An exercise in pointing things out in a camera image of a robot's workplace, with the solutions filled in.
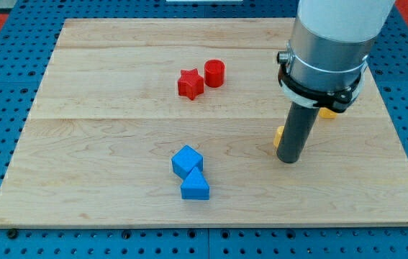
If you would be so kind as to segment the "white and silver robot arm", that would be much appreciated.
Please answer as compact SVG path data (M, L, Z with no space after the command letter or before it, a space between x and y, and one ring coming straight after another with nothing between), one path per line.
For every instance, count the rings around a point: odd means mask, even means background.
M299 106L343 113L364 85L368 55L394 0L300 0L278 54L278 81Z

